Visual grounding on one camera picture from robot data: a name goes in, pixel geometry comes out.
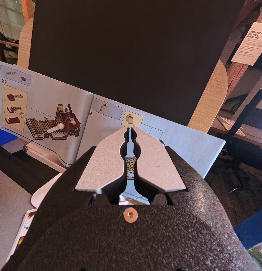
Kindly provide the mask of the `wooden table frame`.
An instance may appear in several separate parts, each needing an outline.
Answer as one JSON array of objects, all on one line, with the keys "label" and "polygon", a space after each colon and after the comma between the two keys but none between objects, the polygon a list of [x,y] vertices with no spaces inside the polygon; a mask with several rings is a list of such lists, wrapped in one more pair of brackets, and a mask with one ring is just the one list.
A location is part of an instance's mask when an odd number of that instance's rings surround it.
[{"label": "wooden table frame", "polygon": [[[221,116],[216,116],[209,130],[225,134],[229,131],[229,129],[233,126],[234,123],[235,122],[233,120]],[[234,137],[258,145],[262,149],[261,129],[242,124]]]}]

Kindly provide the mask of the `colourful toy set box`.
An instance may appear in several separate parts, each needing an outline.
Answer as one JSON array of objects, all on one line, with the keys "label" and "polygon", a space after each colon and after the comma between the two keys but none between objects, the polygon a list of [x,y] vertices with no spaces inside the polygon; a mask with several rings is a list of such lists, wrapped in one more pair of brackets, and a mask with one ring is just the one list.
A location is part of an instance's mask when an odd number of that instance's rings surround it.
[{"label": "colourful toy set box", "polygon": [[241,243],[262,270],[262,210],[234,228]]}]

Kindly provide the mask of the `white notice sign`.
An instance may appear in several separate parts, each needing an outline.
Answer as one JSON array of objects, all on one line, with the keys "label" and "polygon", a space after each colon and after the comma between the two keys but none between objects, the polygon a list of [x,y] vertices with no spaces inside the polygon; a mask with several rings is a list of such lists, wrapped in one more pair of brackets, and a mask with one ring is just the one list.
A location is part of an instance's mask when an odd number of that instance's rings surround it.
[{"label": "white notice sign", "polygon": [[254,22],[231,61],[253,66],[261,53],[262,23]]}]

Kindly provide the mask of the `white round plate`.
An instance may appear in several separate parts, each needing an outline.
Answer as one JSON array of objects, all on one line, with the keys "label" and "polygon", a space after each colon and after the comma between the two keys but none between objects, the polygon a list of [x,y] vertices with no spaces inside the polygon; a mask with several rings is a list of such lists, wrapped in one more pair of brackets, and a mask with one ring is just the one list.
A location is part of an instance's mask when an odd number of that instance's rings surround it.
[{"label": "white round plate", "polygon": [[48,193],[48,191],[51,189],[51,187],[54,185],[54,183],[58,180],[59,177],[61,177],[62,173],[57,174],[55,177],[53,177],[51,180],[49,180],[47,183],[45,183],[43,186],[41,186],[31,197],[31,205],[35,208],[38,208],[41,202],[43,201],[44,197]]}]

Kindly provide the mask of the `printed instruction sheet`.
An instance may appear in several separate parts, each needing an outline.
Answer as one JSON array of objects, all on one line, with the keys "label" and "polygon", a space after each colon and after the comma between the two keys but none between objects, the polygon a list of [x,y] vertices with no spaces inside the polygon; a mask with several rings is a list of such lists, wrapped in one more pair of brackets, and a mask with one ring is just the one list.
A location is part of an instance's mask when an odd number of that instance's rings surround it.
[{"label": "printed instruction sheet", "polygon": [[24,218],[22,220],[22,223],[20,225],[20,228],[18,230],[18,233],[17,233],[17,235],[15,237],[14,243],[12,245],[11,251],[9,252],[9,255],[7,257],[6,263],[8,262],[10,257],[14,254],[14,252],[17,250],[17,248],[20,246],[20,244],[22,243],[25,235],[28,232],[28,229],[29,229],[29,227],[31,225],[31,222],[32,222],[32,220],[34,218],[34,215],[35,215],[36,211],[37,211],[37,208],[28,210],[25,213]]}]

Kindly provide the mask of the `large black panel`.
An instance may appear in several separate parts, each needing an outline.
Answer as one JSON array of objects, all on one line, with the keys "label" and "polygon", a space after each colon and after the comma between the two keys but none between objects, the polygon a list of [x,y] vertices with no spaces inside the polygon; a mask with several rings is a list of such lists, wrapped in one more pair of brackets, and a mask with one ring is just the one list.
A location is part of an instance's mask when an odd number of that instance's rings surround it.
[{"label": "large black panel", "polygon": [[244,2],[38,0],[29,69],[187,126]]}]

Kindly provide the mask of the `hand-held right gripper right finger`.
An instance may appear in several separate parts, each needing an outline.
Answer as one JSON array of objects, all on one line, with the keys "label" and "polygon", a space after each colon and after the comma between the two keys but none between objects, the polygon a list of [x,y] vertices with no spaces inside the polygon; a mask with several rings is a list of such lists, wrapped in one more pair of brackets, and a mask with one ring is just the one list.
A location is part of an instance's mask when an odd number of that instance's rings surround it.
[{"label": "hand-held right gripper right finger", "polygon": [[139,180],[161,193],[185,190],[186,186],[165,145],[138,127],[133,128],[132,136]]}]

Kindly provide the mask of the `black tripod stand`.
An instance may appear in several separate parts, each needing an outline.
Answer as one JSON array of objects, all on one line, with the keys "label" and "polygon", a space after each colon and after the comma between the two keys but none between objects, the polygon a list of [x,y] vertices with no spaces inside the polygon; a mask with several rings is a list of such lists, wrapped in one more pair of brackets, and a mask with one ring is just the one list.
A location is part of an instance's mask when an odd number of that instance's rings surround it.
[{"label": "black tripod stand", "polygon": [[240,171],[244,171],[239,168],[241,163],[251,166],[252,168],[262,170],[262,149],[255,143],[250,143],[239,138],[234,137],[238,129],[244,124],[252,111],[256,108],[259,102],[262,100],[262,88],[257,92],[254,98],[249,104],[245,106],[234,125],[230,130],[222,136],[222,139],[226,141],[224,146],[225,152],[223,155],[232,157],[232,161],[225,164],[225,168],[231,168],[233,174],[237,177],[240,187],[239,190],[244,188],[244,184],[241,181]]}]

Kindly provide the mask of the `open instruction booklet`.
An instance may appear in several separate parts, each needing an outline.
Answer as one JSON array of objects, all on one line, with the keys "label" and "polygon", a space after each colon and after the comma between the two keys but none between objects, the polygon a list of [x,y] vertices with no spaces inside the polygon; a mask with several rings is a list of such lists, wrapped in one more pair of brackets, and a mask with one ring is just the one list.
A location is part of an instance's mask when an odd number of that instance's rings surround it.
[{"label": "open instruction booklet", "polygon": [[23,140],[64,124],[33,141],[70,167],[90,147],[122,128],[138,127],[171,147],[205,177],[225,141],[0,61],[0,129]]}]

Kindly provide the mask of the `white booklet stand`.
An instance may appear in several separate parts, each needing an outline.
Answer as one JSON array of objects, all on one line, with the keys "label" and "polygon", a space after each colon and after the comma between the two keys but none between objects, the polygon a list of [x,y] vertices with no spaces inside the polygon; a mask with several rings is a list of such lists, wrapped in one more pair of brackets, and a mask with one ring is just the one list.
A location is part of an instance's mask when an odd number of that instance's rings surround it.
[{"label": "white booklet stand", "polygon": [[38,147],[36,146],[36,143],[33,144],[34,140],[37,140],[39,137],[45,135],[46,133],[49,134],[57,130],[63,130],[64,127],[65,125],[60,123],[57,126],[50,128],[49,130],[39,134],[38,136],[34,136],[31,141],[29,141],[23,146],[22,150],[25,153],[27,153],[27,151],[29,150],[30,151],[29,156],[37,159],[38,161],[44,163],[45,165],[53,168],[54,170],[60,173],[64,173],[67,168],[61,164],[59,158],[51,150],[48,150],[44,147]]}]

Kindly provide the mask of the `light wooden rounded board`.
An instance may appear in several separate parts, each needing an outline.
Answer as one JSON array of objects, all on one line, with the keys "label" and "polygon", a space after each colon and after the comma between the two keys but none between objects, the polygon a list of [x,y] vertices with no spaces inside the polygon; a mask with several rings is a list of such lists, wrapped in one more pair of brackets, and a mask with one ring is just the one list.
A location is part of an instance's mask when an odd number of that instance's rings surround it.
[{"label": "light wooden rounded board", "polygon": [[227,90],[227,71],[221,60],[218,60],[188,127],[207,133],[224,102]]},{"label": "light wooden rounded board", "polygon": [[25,23],[19,38],[17,66],[28,69],[34,17]]}]

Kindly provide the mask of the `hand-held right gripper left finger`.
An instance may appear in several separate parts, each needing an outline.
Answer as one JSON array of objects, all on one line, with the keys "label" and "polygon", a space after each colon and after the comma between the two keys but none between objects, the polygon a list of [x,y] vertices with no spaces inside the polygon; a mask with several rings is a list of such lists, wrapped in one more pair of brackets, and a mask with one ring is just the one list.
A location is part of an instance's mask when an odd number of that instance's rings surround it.
[{"label": "hand-held right gripper left finger", "polygon": [[95,148],[75,189],[100,194],[123,178],[126,181],[126,160],[123,151],[129,141],[129,128],[122,128],[103,139]]}]

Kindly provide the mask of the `grey desk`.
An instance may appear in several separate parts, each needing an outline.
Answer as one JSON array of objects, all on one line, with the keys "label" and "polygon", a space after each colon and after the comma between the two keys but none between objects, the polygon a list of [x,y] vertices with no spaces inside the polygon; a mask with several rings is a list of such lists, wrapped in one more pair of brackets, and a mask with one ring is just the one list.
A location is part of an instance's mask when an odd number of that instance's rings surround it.
[{"label": "grey desk", "polygon": [[4,266],[31,196],[59,172],[22,151],[15,139],[0,147],[0,270]]}]

